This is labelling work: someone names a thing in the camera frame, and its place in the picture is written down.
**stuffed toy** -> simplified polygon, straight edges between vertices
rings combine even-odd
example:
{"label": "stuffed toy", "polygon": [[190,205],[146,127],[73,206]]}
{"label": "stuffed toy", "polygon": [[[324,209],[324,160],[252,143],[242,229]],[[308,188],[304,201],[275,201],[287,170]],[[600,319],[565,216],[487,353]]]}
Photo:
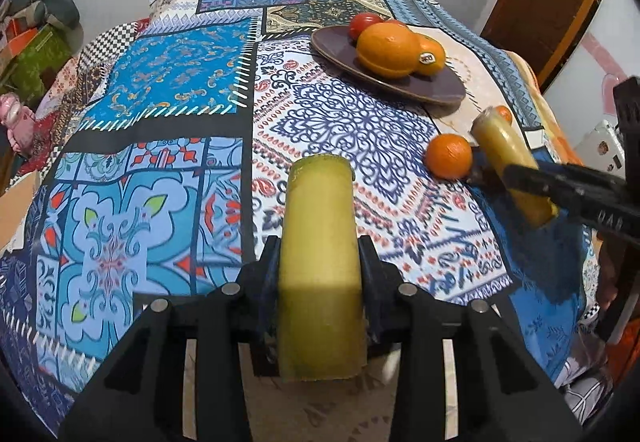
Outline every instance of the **stuffed toy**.
{"label": "stuffed toy", "polygon": [[5,0],[0,20],[6,16],[24,18],[29,29],[48,23],[62,31],[71,31],[80,22],[73,0]]}
{"label": "stuffed toy", "polygon": [[35,127],[34,114],[20,103],[14,93],[0,96],[0,124],[7,128],[6,136],[14,152],[29,157]]}

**orange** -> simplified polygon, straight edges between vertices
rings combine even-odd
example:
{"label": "orange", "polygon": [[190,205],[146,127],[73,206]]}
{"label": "orange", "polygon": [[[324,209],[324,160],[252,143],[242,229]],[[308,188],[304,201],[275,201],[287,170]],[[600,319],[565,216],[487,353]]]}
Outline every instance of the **orange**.
{"label": "orange", "polygon": [[440,42],[423,34],[418,34],[418,39],[420,42],[420,61],[415,73],[434,76],[444,68],[444,62],[447,59],[444,47],[440,45]]}
{"label": "orange", "polygon": [[471,145],[460,135],[443,133],[434,137],[422,157],[428,170],[439,178],[458,180],[471,171]]}
{"label": "orange", "polygon": [[389,18],[388,20],[385,20],[385,22],[388,24],[395,24],[396,26],[403,26],[404,28],[406,27],[406,23],[396,20],[395,18]]}
{"label": "orange", "polygon": [[356,45],[360,63],[387,79],[411,74],[418,66],[419,52],[415,32],[388,22],[373,24],[362,31]]}
{"label": "orange", "polygon": [[508,122],[508,124],[513,123],[513,115],[511,114],[510,109],[508,109],[505,105],[497,106],[495,109],[498,111],[498,114],[500,114],[504,118],[504,120]]}

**brown plate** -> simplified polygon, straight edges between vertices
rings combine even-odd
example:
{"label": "brown plate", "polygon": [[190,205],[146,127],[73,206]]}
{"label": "brown plate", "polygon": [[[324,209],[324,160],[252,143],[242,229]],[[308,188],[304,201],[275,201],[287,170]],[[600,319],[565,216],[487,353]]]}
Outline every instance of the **brown plate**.
{"label": "brown plate", "polygon": [[358,62],[347,26],[329,26],[311,34],[311,45],[325,58],[355,77],[383,90],[423,103],[457,105],[465,98],[465,86],[458,75],[445,66],[436,76],[405,76],[382,79]]}

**metal screw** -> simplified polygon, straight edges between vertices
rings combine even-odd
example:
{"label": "metal screw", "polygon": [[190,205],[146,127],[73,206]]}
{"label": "metal screw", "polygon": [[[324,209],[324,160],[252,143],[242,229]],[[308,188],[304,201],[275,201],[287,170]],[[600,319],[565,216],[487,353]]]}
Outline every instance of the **metal screw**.
{"label": "metal screw", "polygon": [[412,296],[418,292],[418,288],[413,283],[401,283],[398,285],[398,292],[403,296]]}
{"label": "metal screw", "polygon": [[151,302],[151,310],[154,312],[162,312],[169,306],[169,302],[164,298],[158,298]]}
{"label": "metal screw", "polygon": [[225,283],[222,286],[222,294],[233,296],[233,295],[236,295],[238,292],[240,292],[240,285],[238,285],[235,282]]}
{"label": "metal screw", "polygon": [[475,299],[471,302],[471,308],[482,314],[489,310],[489,304],[484,299]]}

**blue patterned tablecloth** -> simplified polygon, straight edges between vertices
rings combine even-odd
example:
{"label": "blue patterned tablecloth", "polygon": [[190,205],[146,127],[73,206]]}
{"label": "blue patterned tablecloth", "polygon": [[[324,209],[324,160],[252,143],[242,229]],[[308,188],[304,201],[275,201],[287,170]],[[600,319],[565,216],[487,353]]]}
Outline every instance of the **blue patterned tablecloth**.
{"label": "blue patterned tablecloth", "polygon": [[[310,48],[314,29],[361,12],[444,45],[467,92],[454,114],[380,97]],[[530,231],[508,196],[425,170],[429,141],[468,136],[488,105],[555,156],[509,56],[434,0],[151,0],[149,22],[82,50],[78,78],[24,247],[0,259],[0,345],[53,432],[134,320],[134,294],[233,281],[281,232],[291,163],[321,152],[351,162],[358,234],[383,260],[438,299],[489,299],[558,375],[593,302],[590,232],[565,217]]]}

